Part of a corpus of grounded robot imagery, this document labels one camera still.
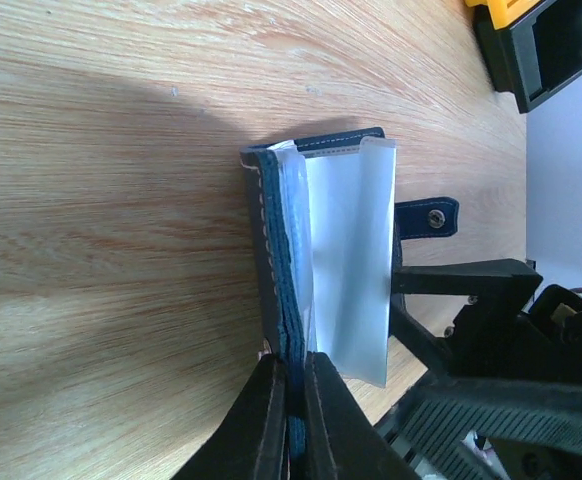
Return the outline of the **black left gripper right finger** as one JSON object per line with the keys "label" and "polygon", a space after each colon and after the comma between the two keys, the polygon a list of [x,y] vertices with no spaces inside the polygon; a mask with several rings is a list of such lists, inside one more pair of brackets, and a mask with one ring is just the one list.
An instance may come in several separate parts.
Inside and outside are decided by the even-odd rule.
{"label": "black left gripper right finger", "polygon": [[307,354],[304,379],[311,479],[411,477],[409,465],[368,421],[326,354]]}

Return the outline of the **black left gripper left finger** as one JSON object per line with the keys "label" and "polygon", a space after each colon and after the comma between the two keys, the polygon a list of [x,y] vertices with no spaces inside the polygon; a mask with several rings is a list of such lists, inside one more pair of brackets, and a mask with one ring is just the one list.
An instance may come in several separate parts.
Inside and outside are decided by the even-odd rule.
{"label": "black left gripper left finger", "polygon": [[286,369],[263,356],[224,420],[175,479],[285,479]]}

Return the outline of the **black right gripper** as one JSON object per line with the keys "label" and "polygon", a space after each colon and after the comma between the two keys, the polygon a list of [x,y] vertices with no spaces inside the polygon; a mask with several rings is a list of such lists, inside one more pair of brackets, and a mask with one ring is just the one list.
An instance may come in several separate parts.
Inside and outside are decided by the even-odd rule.
{"label": "black right gripper", "polygon": [[582,479],[582,297],[541,281],[515,259],[394,271],[390,335],[426,371],[377,429],[409,467]]}

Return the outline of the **blue leather card holder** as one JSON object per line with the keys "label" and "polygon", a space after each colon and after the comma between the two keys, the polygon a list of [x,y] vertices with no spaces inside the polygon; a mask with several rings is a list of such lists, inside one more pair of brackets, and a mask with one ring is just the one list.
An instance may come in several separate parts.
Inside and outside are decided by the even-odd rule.
{"label": "blue leather card holder", "polygon": [[406,240],[458,229],[459,202],[395,198],[397,144],[379,127],[244,148],[263,336],[288,372],[290,473],[309,475],[305,361],[384,386],[390,287]]}

